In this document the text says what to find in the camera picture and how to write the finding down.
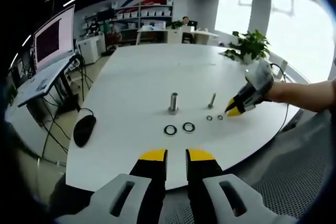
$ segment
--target black mouse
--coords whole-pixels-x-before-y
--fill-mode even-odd
[[[85,146],[89,141],[96,120],[93,115],[87,115],[76,123],[73,130],[73,139],[78,147]]]

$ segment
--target metal bolt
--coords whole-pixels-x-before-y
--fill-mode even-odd
[[[208,109],[212,109],[214,107],[214,101],[215,101],[215,98],[216,98],[216,93],[214,93],[212,95],[212,98],[211,98],[211,101],[210,103],[208,104]]]
[[[178,111],[177,107],[177,93],[172,93],[170,97],[170,107],[168,108],[168,112],[171,115],[175,115]]]

